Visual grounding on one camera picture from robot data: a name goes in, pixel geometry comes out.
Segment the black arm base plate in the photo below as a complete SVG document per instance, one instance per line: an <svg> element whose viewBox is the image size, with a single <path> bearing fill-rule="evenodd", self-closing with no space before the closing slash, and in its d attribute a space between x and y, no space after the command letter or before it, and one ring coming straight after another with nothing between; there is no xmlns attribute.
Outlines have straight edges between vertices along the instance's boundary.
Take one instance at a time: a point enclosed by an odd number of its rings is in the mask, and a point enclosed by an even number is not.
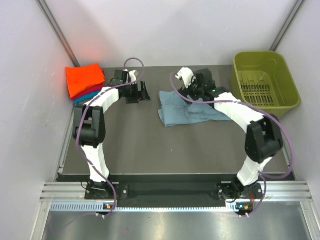
<svg viewBox="0 0 320 240"><path fill-rule="evenodd" d="M195 198L196 201L236 201L238 199L255 200L263 196L261 185L258 183L246 188L243 191L236 189L231 183L215 182L132 182L119 183L114 185L114 189L106 185L98 187L97 184L89 183L86 187L84 198L86 200L111 200L116 195L118 201L142 200L149 201L152 198L164 201L175 202L178 197Z"/></svg>

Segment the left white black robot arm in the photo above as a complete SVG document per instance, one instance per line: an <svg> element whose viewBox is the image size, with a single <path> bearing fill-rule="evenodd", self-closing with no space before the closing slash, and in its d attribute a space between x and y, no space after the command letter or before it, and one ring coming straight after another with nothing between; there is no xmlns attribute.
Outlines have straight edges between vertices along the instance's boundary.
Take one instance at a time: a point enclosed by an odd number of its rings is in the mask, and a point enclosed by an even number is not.
<svg viewBox="0 0 320 240"><path fill-rule="evenodd" d="M85 193L87 200L108 199L115 195L103 147L107 133L105 113L122 98L127 104L151 99L137 70L116 70L109 85L93 99L74 106L72 135L90 171Z"/></svg>

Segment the grey blue t shirt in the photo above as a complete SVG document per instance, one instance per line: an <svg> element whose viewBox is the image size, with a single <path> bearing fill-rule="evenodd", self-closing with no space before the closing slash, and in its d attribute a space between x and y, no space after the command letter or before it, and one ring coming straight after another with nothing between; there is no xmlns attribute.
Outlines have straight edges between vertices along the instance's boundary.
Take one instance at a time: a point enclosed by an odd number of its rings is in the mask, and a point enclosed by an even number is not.
<svg viewBox="0 0 320 240"><path fill-rule="evenodd" d="M160 91L158 95L161 103L161 109L158 110L158 115L166 128L208 121L231 120L228 116L207 104L185 102L174 91Z"/></svg>

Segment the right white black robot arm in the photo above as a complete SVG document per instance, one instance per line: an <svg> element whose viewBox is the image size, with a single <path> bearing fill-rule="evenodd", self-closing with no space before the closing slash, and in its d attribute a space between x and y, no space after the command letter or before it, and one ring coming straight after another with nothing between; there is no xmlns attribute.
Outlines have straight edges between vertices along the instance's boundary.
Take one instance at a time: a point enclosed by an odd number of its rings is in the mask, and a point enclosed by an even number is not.
<svg viewBox="0 0 320 240"><path fill-rule="evenodd" d="M204 102L229 117L245 132L246 158L242 168L229 186L221 190L221 197L235 201L252 191L265 166L283 148L279 126L264 114L251 109L224 87L218 87L209 69L193 72L183 67L175 74L182 82L178 90L188 103Z"/></svg>

